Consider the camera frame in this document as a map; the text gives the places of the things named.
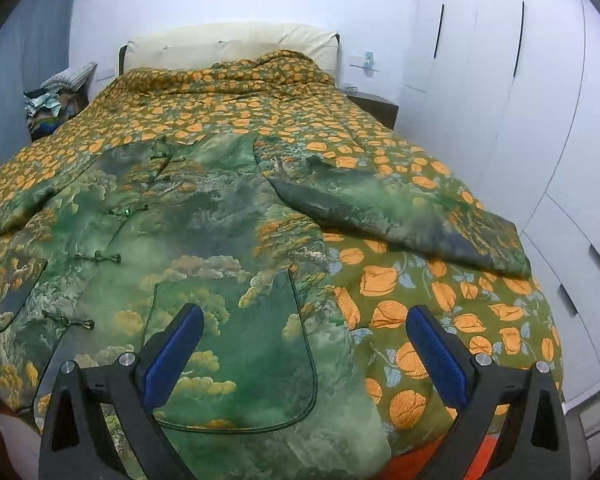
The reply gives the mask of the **green landscape print padded jacket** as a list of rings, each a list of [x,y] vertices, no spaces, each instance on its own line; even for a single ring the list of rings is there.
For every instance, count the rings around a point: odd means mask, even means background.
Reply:
[[[515,227],[389,131],[35,146],[1,176],[0,398],[42,425],[60,363],[140,350],[184,304],[204,334],[155,412],[203,479],[364,479],[450,416],[402,332],[426,302],[528,292]]]

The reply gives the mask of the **pile of clothes on nightstand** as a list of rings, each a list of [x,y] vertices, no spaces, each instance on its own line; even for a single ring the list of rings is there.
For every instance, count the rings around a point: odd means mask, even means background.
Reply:
[[[83,91],[51,92],[41,88],[24,94],[24,112],[32,142],[53,134],[87,107]]]

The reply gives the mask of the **olive quilt with orange print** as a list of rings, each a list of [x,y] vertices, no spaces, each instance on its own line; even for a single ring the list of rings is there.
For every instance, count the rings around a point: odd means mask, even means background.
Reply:
[[[471,352],[564,376],[516,226],[297,52],[134,68],[0,168],[10,408],[41,419],[58,362],[108,364],[188,302],[204,336],[157,411],[184,454],[276,430],[285,460],[355,470],[442,436],[416,304]]]

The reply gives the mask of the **dark wooden nightstand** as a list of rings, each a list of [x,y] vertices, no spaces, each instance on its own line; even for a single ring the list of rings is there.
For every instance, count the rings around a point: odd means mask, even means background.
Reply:
[[[394,129],[398,118],[399,105],[376,94],[359,91],[345,91],[347,98],[364,112],[371,114],[381,125]]]

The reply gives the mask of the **striped pillow on pile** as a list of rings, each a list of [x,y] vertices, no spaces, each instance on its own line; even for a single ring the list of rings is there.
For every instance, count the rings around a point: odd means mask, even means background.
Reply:
[[[93,76],[97,68],[96,62],[88,62],[81,66],[68,67],[43,81],[41,87],[49,92],[78,92]]]

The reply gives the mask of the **white wardrobe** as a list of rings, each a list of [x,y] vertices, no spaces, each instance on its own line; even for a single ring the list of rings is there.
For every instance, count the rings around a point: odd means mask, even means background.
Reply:
[[[414,0],[399,129],[517,227],[600,436],[600,0]]]

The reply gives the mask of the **blue grey curtain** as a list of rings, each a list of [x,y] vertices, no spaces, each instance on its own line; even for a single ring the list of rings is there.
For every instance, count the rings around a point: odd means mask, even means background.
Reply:
[[[31,142],[24,94],[69,66],[73,0],[20,0],[0,29],[0,166]]]

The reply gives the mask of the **cream padded headboard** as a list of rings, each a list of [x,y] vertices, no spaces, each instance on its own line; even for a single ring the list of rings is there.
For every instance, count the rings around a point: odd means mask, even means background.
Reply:
[[[118,73],[137,67],[201,70],[277,50],[300,52],[332,78],[338,77],[338,32],[288,23],[194,25],[135,37],[119,50]]]

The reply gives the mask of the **blue wall plug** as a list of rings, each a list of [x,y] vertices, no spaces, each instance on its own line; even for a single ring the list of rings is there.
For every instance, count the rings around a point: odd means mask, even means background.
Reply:
[[[348,62],[350,67],[364,70],[365,73],[376,73],[376,61],[373,51],[366,51],[364,54],[352,54]]]

